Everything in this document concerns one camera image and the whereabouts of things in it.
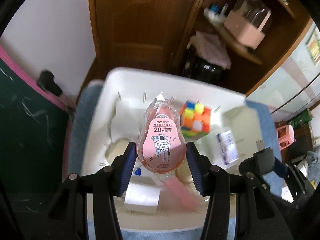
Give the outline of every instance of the green chalkboard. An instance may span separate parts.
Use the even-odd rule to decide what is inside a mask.
[[[27,239],[61,183],[68,118],[0,59],[0,179]]]

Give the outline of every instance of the wooden door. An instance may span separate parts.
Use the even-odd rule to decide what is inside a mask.
[[[100,67],[107,71],[125,66],[174,73],[173,58],[192,3],[95,0]]]

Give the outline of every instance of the astronaut illustration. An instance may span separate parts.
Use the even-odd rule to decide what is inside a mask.
[[[155,148],[157,155],[161,157],[162,163],[169,162],[170,155],[170,142],[167,136],[159,134],[156,137],[151,136],[151,139],[155,142]]]

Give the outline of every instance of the poster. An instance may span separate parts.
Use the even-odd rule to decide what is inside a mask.
[[[306,46],[313,63],[318,65],[320,61],[320,32],[317,27],[314,28]]]

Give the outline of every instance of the white wall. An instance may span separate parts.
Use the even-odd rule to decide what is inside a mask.
[[[0,45],[30,77],[48,69],[76,98],[95,58],[88,0],[26,0]]]
[[[286,103],[272,114],[275,122],[293,118],[320,99],[320,77],[305,88],[320,72],[320,64],[313,63],[306,47],[315,27],[313,23],[280,68],[248,96],[251,101],[267,105],[271,112]]]

